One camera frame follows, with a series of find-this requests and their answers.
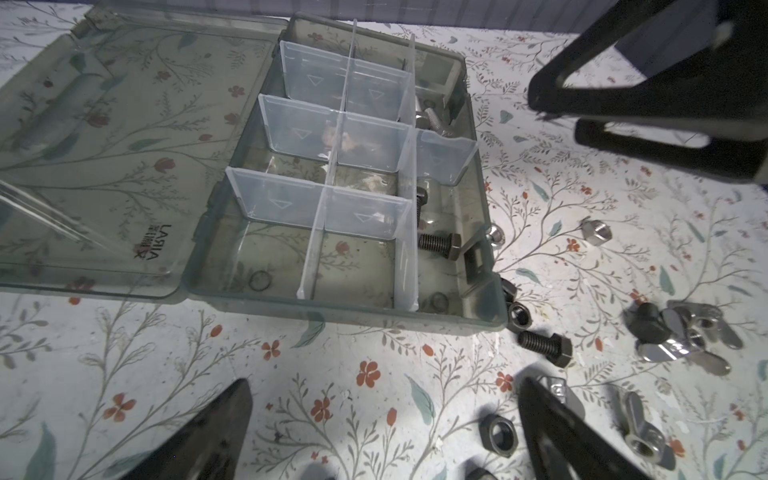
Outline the green transparent organizer box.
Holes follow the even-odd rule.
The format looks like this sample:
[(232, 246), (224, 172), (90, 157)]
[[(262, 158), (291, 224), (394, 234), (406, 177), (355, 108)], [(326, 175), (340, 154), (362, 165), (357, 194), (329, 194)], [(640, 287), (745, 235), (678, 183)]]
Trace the green transparent organizer box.
[(491, 227), (465, 59), (414, 38), (103, 1), (1, 85), (5, 290), (471, 334)]

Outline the black hex bolt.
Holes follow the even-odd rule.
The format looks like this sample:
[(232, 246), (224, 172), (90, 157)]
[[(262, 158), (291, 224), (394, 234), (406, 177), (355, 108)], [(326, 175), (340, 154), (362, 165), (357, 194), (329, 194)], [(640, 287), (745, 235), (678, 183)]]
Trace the black hex bolt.
[(573, 357), (573, 345), (569, 338), (553, 333), (545, 337), (532, 331), (522, 331), (517, 336), (518, 344), (525, 350), (543, 355), (558, 368), (566, 368)]
[(461, 253), (462, 237), (458, 233), (447, 236), (423, 233), (418, 236), (418, 248), (438, 253), (450, 261), (456, 261)]

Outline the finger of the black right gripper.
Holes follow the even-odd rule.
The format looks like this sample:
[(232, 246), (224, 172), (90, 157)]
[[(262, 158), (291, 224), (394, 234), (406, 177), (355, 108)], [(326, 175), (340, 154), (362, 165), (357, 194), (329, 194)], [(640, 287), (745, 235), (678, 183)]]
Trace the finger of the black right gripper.
[(726, 183), (767, 181), (767, 142), (712, 138), (702, 147), (686, 147), (608, 132), (602, 122), (580, 119), (575, 141), (582, 145)]
[(556, 116), (767, 137), (764, 1), (616, 1), (531, 78)]

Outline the silver hex bolt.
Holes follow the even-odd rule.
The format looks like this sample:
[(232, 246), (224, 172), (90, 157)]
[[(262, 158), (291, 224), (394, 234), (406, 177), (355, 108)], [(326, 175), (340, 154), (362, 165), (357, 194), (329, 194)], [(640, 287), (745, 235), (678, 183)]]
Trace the silver hex bolt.
[(416, 98), (416, 120), (418, 128), (431, 130), (443, 137), (451, 137), (453, 131), (437, 114), (433, 107), (426, 106), (419, 98)]

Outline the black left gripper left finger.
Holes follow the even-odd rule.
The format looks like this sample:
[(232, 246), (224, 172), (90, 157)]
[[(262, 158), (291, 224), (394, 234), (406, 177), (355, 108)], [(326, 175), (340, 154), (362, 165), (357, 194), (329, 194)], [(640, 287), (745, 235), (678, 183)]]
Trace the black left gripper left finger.
[(235, 380), (125, 479), (232, 479), (253, 408), (246, 379)]

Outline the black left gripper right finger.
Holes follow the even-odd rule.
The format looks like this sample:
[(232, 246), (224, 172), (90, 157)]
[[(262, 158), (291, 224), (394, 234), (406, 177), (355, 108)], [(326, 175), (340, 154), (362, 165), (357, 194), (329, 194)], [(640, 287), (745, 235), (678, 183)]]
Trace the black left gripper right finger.
[(518, 388), (519, 415), (537, 479), (646, 479), (541, 383)]

